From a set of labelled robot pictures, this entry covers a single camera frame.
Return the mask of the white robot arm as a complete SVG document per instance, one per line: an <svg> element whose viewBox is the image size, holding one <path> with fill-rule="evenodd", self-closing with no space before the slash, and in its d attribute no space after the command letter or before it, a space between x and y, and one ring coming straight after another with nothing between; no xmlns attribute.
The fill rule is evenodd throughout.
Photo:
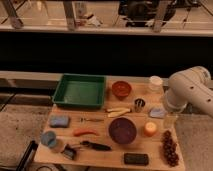
<svg viewBox="0 0 213 171"><path fill-rule="evenodd" d="M162 97L164 108L169 113L181 113L191 103L213 118L213 90L207 87L210 81L210 72L202 66L172 74Z"/></svg>

